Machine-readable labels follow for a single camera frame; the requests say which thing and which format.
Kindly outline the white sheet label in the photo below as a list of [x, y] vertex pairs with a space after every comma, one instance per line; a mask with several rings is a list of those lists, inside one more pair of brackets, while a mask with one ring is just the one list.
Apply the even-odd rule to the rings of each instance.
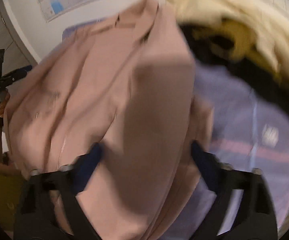
[[278, 128], [265, 124], [262, 130], [262, 144], [274, 148], [277, 145], [278, 141]]

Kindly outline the black garment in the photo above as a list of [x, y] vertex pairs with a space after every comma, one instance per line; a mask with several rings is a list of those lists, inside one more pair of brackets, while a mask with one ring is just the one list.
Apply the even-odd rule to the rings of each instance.
[[195, 57], [209, 66], [225, 66], [231, 75], [247, 82], [266, 101], [279, 106], [289, 116], [289, 85], [280, 85], [268, 71], [263, 70], [247, 58], [237, 63], [223, 59], [211, 51], [207, 38], [195, 40], [193, 25], [181, 25], [187, 43]]

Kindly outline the olive green garment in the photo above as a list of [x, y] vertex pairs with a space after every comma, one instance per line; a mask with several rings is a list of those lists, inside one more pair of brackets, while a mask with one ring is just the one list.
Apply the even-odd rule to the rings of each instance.
[[256, 47], [255, 31], [241, 22], [225, 18], [220, 24], [209, 27], [196, 25], [191, 33], [195, 41], [205, 41], [210, 51], [222, 59], [232, 63], [248, 59], [274, 74], [274, 63]]

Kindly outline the pink zip jacket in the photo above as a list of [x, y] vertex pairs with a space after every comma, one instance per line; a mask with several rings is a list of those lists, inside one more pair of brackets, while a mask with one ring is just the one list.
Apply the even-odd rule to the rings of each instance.
[[5, 110], [23, 176], [104, 156], [78, 200], [102, 239], [158, 239], [193, 194], [190, 154], [208, 148], [213, 108], [194, 93], [195, 62], [172, 11], [140, 0], [77, 29], [25, 77]]

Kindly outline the cream yellow garment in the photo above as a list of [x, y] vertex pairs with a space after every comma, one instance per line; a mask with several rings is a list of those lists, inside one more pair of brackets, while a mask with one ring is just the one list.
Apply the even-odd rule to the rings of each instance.
[[289, 80], [289, 24], [262, 12], [247, 0], [166, 0], [178, 23], [217, 25], [227, 18], [241, 22], [257, 35], [256, 47], [274, 63], [273, 76]]

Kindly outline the grey wardrobe door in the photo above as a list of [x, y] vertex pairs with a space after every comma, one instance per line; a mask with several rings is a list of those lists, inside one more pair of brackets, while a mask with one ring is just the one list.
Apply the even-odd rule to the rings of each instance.
[[14, 29], [2, 0], [0, 0], [0, 49], [5, 50], [3, 74], [29, 64], [33, 66], [37, 64]]

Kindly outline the purple plaid bed sheet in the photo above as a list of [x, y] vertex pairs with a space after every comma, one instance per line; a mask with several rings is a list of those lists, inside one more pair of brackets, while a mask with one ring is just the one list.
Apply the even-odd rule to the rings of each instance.
[[[104, 161], [78, 195], [103, 239], [189, 239], [214, 201], [189, 155], [197, 140], [221, 161], [260, 168], [277, 220], [289, 207], [289, 116], [225, 66], [146, 61], [110, 89]], [[262, 144], [265, 124], [279, 130]]]

